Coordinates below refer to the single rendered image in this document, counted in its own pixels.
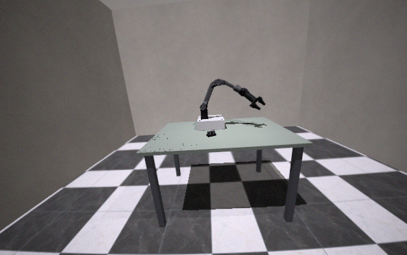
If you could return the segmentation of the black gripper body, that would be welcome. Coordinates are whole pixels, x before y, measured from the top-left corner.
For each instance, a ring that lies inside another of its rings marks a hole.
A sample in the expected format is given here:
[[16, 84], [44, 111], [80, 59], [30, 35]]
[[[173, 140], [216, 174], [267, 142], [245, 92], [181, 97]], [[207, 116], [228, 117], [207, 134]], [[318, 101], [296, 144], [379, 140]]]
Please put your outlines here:
[[[260, 97], [256, 98], [255, 96], [252, 96], [249, 101], [251, 101], [252, 103], [250, 104], [250, 106], [252, 106], [254, 103], [256, 103], [259, 100]], [[255, 102], [254, 102], [255, 101]]]

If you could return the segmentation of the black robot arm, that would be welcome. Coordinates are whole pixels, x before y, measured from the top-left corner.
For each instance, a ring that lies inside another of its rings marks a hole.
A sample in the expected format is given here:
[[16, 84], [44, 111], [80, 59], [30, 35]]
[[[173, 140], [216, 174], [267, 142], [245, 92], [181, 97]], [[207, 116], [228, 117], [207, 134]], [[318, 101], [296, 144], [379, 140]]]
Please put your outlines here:
[[234, 91], [238, 92], [241, 96], [244, 96], [248, 100], [253, 96], [246, 88], [242, 88], [239, 85], [232, 85], [231, 83], [229, 83], [229, 82], [227, 82], [225, 80], [221, 81], [220, 79], [215, 79], [209, 85], [209, 88], [208, 88], [207, 94], [205, 96], [205, 99], [204, 99], [203, 103], [200, 105], [201, 120], [202, 119], [209, 119], [208, 118], [208, 113], [207, 113], [207, 104], [208, 104], [209, 98], [211, 97], [211, 93], [212, 93], [214, 87], [220, 86], [220, 85], [227, 85], [227, 86], [231, 87]]

